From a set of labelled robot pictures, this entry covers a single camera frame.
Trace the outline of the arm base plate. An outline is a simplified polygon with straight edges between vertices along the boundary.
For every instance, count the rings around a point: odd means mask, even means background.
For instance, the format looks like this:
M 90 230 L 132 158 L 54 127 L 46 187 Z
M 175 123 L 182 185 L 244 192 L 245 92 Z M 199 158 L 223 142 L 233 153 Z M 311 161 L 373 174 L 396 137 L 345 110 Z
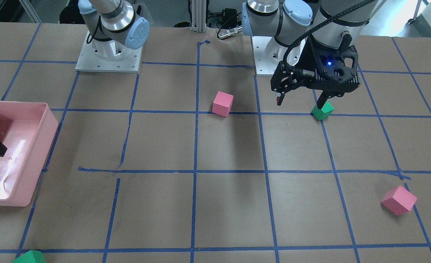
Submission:
M 133 50 L 111 40 L 86 42 L 86 33 L 75 70 L 79 72 L 97 73 L 138 73 L 142 61 L 143 48 Z
M 272 77 L 289 46 L 289 43 L 279 44 L 273 33 L 252 36 L 256 75 Z

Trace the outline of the green cube near arm base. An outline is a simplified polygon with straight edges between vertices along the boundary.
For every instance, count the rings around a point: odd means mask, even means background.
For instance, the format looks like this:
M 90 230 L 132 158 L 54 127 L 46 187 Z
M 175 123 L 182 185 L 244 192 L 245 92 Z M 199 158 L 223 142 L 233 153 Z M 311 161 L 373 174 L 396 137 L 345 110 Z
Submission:
M 322 121 L 328 118 L 333 111 L 334 107 L 329 102 L 325 102 L 321 109 L 319 109 L 317 105 L 315 105 L 311 113 L 316 118 L 316 120 Z

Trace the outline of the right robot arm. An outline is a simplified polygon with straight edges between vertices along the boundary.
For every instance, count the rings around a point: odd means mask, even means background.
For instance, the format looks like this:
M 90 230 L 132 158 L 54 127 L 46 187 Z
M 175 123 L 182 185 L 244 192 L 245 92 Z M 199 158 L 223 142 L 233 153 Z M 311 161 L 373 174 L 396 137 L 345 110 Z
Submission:
M 150 34 L 149 21 L 139 14 L 136 5 L 126 0 L 80 0 L 78 10 L 88 26 L 88 36 L 77 60 L 79 72 L 135 73 L 138 71 L 142 47 Z M 305 32 L 312 23 L 313 10 L 302 0 L 248 0 L 243 4 L 243 25 L 220 35 L 221 39 L 243 32 L 261 35 L 261 17 L 276 15 L 279 23 L 270 36 L 291 37 Z

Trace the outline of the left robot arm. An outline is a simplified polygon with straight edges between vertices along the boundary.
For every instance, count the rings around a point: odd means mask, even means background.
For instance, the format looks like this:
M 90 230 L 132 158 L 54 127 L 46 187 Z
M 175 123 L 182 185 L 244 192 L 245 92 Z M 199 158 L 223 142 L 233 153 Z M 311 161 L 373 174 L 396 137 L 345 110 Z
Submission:
M 354 46 L 376 0 L 247 0 L 243 34 L 272 37 L 280 46 L 270 81 L 281 105 L 300 87 L 320 90 L 317 108 L 360 86 Z

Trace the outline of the pink cube near arm base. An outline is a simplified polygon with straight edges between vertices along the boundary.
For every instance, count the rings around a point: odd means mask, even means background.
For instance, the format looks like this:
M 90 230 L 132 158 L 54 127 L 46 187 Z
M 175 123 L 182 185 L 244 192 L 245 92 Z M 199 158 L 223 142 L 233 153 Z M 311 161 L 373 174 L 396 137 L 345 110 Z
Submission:
M 232 107 L 234 96 L 222 91 L 218 91 L 212 103 L 212 113 L 228 117 Z

